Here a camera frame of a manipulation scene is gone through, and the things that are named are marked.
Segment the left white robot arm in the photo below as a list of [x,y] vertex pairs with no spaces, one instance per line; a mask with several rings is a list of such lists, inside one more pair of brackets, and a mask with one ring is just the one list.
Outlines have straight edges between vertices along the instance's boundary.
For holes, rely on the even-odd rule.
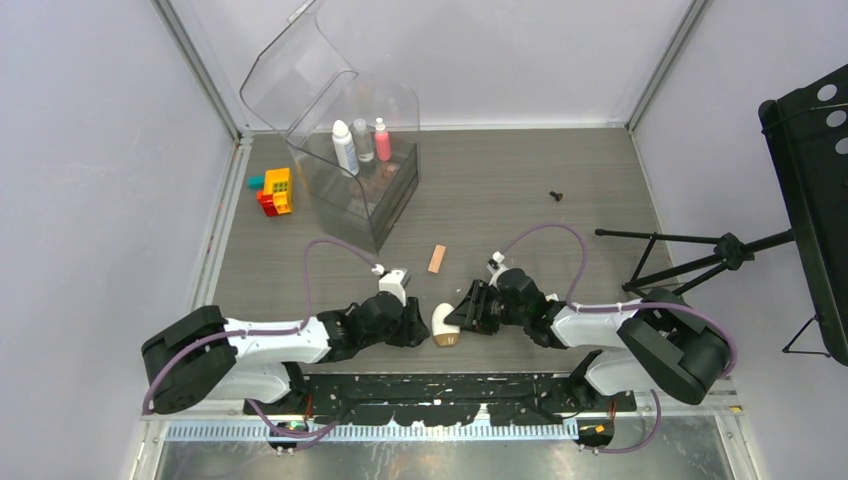
[[387,292],[307,321],[247,322],[203,306],[142,344],[142,410],[168,415],[203,400],[245,399],[293,414],[307,398],[301,365],[350,360],[376,344],[412,348],[429,335],[417,298]]

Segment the clear small bottle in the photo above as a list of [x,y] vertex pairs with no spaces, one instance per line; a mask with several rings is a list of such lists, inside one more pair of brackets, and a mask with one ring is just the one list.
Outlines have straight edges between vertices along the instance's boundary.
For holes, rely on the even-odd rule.
[[357,118],[351,123],[352,138],[360,163],[370,163],[375,158],[375,150],[367,122],[363,118]]

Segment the clear acrylic drawer organizer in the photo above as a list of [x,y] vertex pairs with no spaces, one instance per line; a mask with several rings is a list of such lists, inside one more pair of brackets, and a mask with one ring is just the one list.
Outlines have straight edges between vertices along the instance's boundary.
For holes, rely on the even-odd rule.
[[[324,232],[378,253],[420,180],[420,108],[408,86],[355,68],[319,25],[322,1],[309,1],[257,55],[240,89],[248,110],[284,139]],[[379,199],[366,185],[376,154],[375,119],[389,132],[400,169]],[[332,126],[363,118],[375,150],[353,177],[343,174],[332,142]]]

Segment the pink spray bottle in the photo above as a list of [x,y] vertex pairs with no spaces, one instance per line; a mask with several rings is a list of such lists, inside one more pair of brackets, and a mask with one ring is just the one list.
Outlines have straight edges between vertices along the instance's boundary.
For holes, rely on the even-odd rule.
[[382,162],[390,161],[392,157],[391,141],[382,117],[375,119],[374,141],[378,159]]

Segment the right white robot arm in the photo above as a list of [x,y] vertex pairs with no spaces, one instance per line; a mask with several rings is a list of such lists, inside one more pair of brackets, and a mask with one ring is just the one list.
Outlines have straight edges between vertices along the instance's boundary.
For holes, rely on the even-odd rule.
[[663,391],[698,405],[736,359],[730,340],[668,290],[625,303],[581,305],[543,293],[519,268],[473,281],[458,305],[435,308],[431,325],[436,339],[460,331],[493,335],[512,325],[543,348],[590,347],[566,380],[574,403],[589,411],[626,391]]

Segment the white oval compact case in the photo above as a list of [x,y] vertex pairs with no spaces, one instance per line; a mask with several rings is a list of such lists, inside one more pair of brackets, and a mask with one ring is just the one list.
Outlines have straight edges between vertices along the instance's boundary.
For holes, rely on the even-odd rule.
[[434,343],[439,348],[454,347],[461,335],[459,326],[448,324],[446,319],[454,307],[449,303],[439,304],[431,316],[431,333]]

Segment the white cylindrical bottle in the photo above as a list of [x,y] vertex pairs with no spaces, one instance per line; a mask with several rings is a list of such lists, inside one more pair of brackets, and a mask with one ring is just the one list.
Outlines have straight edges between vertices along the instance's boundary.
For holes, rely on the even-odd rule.
[[356,176],[359,173],[358,157],[349,127],[343,120],[336,120],[331,134],[337,161],[343,174],[347,177]]

